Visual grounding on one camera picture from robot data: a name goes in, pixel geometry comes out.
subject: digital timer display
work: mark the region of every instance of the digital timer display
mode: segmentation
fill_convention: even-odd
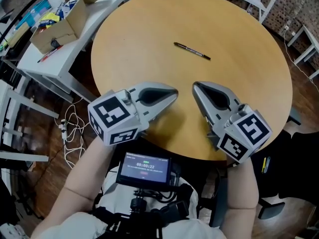
[[[136,179],[166,182],[168,159],[127,152],[121,175]]]

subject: yellow object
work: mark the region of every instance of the yellow object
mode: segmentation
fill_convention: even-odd
[[[29,25],[27,22],[23,23],[17,30],[13,32],[13,35],[8,40],[8,45],[13,48],[16,43],[23,37],[23,35],[29,30]]]
[[[264,158],[263,168],[261,169],[261,172],[263,173],[266,167],[266,158]]]
[[[99,28],[91,65],[101,95],[143,81],[176,88],[177,100],[150,123],[146,139],[192,158],[225,160],[206,137],[209,127],[192,95],[195,81],[228,87],[257,109],[273,131],[263,146],[281,132],[291,109],[292,81],[278,44],[262,24],[226,0],[131,0]]]
[[[55,15],[55,14],[52,13],[52,12],[49,12],[49,13],[47,13],[46,15],[44,15],[41,20],[46,20],[46,19],[52,19],[52,20],[54,20],[55,22],[59,22],[59,21],[60,21],[60,16]]]

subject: person's arm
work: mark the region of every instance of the person's arm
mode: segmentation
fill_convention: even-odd
[[[51,212],[33,231],[31,239],[61,224],[74,213],[92,210],[110,165],[112,150],[99,137],[93,140],[68,175]]]
[[[259,192],[251,159],[228,169],[228,210],[221,230],[227,239],[248,239],[254,225]]]

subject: white desk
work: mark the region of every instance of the white desk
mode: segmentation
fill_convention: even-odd
[[[18,72],[26,73],[69,102],[73,100],[69,96],[73,91],[90,103],[96,97],[69,73],[69,69],[105,18],[124,1],[126,0],[98,0],[88,5],[89,16],[79,39],[65,44],[45,61],[39,63],[38,60],[43,57],[43,54],[33,44],[30,44],[15,69]]]
[[[5,118],[5,112],[10,99],[12,100],[12,102],[13,100],[15,100],[18,107],[20,106],[20,104],[23,104],[43,114],[49,115],[56,119],[59,118],[59,114],[34,103],[30,99],[14,91],[9,84],[4,82],[3,80],[0,80],[0,135],[2,135],[2,132],[6,132],[10,134],[15,134],[17,136],[22,136],[22,132],[13,130],[13,127],[2,127]],[[2,150],[0,150],[0,158],[24,161],[48,161],[48,156],[45,155],[24,154],[19,152],[7,152]]]
[[[289,41],[287,46],[289,47],[296,41],[296,39],[301,35],[302,32],[305,32],[306,35],[308,36],[311,45],[308,47],[307,50],[303,54],[301,54],[297,59],[294,60],[294,64],[297,65],[302,59],[306,62],[308,59],[310,59],[316,52],[319,52],[319,43],[314,37],[313,34],[303,25],[300,30],[297,32],[297,34]],[[312,79],[314,76],[319,74],[319,70],[314,72],[313,74],[310,75],[310,79]]]

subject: red pen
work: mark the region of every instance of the red pen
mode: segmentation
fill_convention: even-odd
[[[47,53],[46,55],[44,55],[44,57],[43,58],[41,58],[37,63],[39,63],[39,62],[42,62],[42,61],[44,61],[44,60],[46,60],[49,56],[51,56],[54,52],[56,52],[57,50],[59,50],[60,48],[62,47],[62,45],[61,46],[59,46],[59,47],[57,47],[56,49],[54,49],[54,50],[51,50],[49,53]]]

